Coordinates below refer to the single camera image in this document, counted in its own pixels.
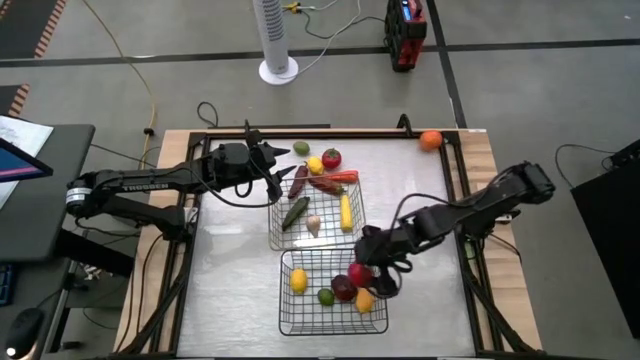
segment garlic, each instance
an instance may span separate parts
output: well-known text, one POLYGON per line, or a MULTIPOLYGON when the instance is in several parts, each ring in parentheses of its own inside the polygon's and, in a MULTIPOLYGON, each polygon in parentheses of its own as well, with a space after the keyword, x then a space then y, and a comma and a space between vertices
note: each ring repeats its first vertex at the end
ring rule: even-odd
POLYGON ((307 218, 307 229, 313 235, 313 237, 318 237, 318 231, 320 230, 320 223, 322 219, 318 215, 311 215, 307 218))

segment yellow corn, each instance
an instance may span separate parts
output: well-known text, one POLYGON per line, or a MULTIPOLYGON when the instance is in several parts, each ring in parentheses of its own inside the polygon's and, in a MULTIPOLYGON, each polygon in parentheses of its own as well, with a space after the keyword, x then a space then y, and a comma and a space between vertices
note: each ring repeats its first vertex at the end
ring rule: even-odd
POLYGON ((353 230, 353 217, 351 217, 351 204, 349 204, 349 196, 340 196, 340 228, 343 232, 351 232, 353 230))

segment keyboard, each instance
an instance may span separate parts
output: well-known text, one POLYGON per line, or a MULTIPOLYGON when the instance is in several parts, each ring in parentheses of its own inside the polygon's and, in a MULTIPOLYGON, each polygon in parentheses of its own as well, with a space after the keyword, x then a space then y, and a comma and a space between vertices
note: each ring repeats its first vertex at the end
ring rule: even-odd
POLYGON ((11 304, 14 274, 13 265, 0 264, 0 306, 11 304))

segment red apple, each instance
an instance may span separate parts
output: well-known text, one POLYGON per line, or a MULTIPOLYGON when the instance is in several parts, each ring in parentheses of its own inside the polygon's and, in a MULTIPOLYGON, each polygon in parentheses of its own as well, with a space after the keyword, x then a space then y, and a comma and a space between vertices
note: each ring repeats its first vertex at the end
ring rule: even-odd
POLYGON ((373 273, 362 264, 351 264, 347 270, 349 280, 357 287, 369 287, 373 280, 373 273))

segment tomato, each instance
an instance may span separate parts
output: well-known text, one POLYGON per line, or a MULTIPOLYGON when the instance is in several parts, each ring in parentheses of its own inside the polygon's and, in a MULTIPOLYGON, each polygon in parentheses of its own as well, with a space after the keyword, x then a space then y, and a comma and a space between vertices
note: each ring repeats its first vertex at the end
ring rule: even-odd
POLYGON ((357 287, 368 287, 373 280, 373 273, 362 264, 351 264, 347 270, 349 280, 357 287))
POLYGON ((327 169, 335 169, 342 162, 342 155, 336 149, 329 149, 322 154, 322 165, 327 169))

